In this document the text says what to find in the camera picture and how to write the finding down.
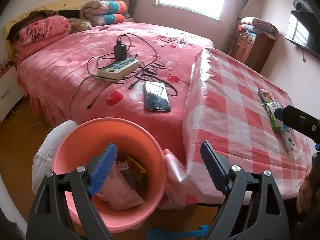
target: window frame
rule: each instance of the window frame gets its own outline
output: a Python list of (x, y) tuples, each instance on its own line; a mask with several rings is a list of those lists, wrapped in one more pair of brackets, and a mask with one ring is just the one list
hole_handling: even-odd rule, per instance
[(222, 11), (223, 11), (223, 7), (224, 7), (225, 1), (226, 1), (226, 0), (223, 1), (223, 6), (222, 6), (222, 9), (221, 9), (221, 13), (220, 13), (220, 15), (219, 15), (218, 18), (216, 18), (216, 17), (214, 17), (214, 16), (212, 16), (212, 15), (206, 14), (206, 13), (204, 13), (204, 12), (200, 12), (200, 11), (197, 11), (197, 10), (190, 9), (190, 8), (188, 8), (188, 7), (177, 6), (177, 5), (173, 5), (173, 4), (160, 3), (160, 0), (156, 0), (155, 5), (161, 5), (161, 6), (167, 6), (167, 7), (177, 8), (177, 9), (183, 9), (183, 10), (186, 10), (186, 11), (198, 13), (198, 14), (207, 16), (207, 17), (209, 17), (209, 18), (212, 18), (212, 19), (214, 19), (214, 20), (220, 21), (220, 18), (221, 18), (221, 14), (222, 14)]

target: white nightstand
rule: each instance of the white nightstand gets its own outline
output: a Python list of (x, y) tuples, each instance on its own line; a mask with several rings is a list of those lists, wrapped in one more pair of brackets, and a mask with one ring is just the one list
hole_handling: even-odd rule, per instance
[(17, 84), (16, 68), (11, 67), (2, 77), (0, 77), (1, 122), (23, 96), (24, 92)]

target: bed sheet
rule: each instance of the bed sheet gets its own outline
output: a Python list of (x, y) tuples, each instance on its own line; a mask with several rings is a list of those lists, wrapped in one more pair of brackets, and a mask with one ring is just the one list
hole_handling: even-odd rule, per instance
[(161, 208), (182, 208), (194, 203), (221, 204), (200, 156), (208, 140), (231, 165), (247, 172), (273, 174), (284, 199), (296, 197), (311, 154), (306, 136), (292, 130), (297, 151), (290, 155), (280, 132), (273, 132), (257, 90), (267, 90), (283, 105), (293, 105), (286, 92), (241, 62), (217, 49), (204, 49), (197, 57), (183, 118), (187, 165), (165, 150), (168, 167), (166, 196)]
[[(162, 149), (170, 149), (185, 163), (182, 116), (191, 68), (195, 56), (203, 48), (212, 47), (212, 42), (184, 31), (143, 23), (109, 25), (103, 31), (100, 31), (101, 28), (70, 34), (36, 52), (18, 66), (18, 83), (30, 95), (34, 113), (44, 111), (47, 121), (53, 126), (70, 120), (71, 116), (77, 124), (100, 117), (124, 118), (141, 125), (153, 135)], [(178, 91), (178, 96), (169, 96), (171, 112), (146, 111), (143, 82), (138, 82), (129, 90), (129, 85), (137, 80), (131, 78), (125, 84), (111, 84), (109, 87), (109, 82), (88, 79), (75, 94), (69, 114), (70, 98), (88, 76), (86, 64), (89, 58), (113, 52), (117, 37), (124, 33), (136, 34), (156, 49), (160, 56), (158, 63), (165, 66), (157, 69), (157, 77)], [(131, 55), (138, 54), (140, 62), (155, 59), (155, 52), (150, 46), (136, 37), (131, 39)], [(129, 44), (126, 37), (123, 42)], [(107, 62), (109, 60), (99, 60), (98, 66), (105, 66)], [(90, 62), (89, 70), (96, 73), (96, 67), (97, 59)], [(170, 88), (167, 88), (167, 92), (174, 94)]]

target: checkered plastic sheet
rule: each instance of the checkered plastic sheet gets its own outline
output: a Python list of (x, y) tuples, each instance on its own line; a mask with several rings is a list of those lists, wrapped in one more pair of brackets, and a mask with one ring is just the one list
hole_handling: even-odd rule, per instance
[(258, 174), (270, 170), (284, 199), (297, 196), (311, 164), (307, 139), (293, 130), (298, 150), (294, 155), (286, 152), (280, 132), (271, 128), (257, 94), (259, 88), (284, 107), (292, 105), (286, 92), (221, 51), (204, 49), (197, 56), (183, 118), (187, 163), (181, 164), (169, 150), (164, 151), (169, 178), (160, 208), (223, 202), (200, 156), (204, 140), (232, 165)]

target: headboard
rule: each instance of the headboard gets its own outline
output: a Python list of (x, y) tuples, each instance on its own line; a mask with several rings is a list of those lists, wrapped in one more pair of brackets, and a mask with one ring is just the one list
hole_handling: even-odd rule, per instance
[(20, 16), (16, 17), (15, 19), (12, 19), (10, 22), (8, 22), (5, 26), (4, 26), (4, 39), (6, 42), (6, 46), (7, 46), (7, 51), (8, 51), (8, 60), (11, 61), (14, 57), (15, 54), (15, 49), (13, 46), (10, 45), (9, 41), (6, 40), (9, 31), (11, 29), (11, 27), (21, 21), (22, 19), (24, 19), (25, 17), (27, 17), (32, 11), (38, 11), (38, 10), (54, 10), (54, 11), (59, 11), (59, 10), (80, 10), (81, 7), (87, 3), (93, 0), (62, 0), (62, 1), (57, 1), (57, 2), (53, 2), (53, 3), (49, 3), (43, 6), (40, 6), (38, 8), (34, 8), (24, 14), (21, 14)]

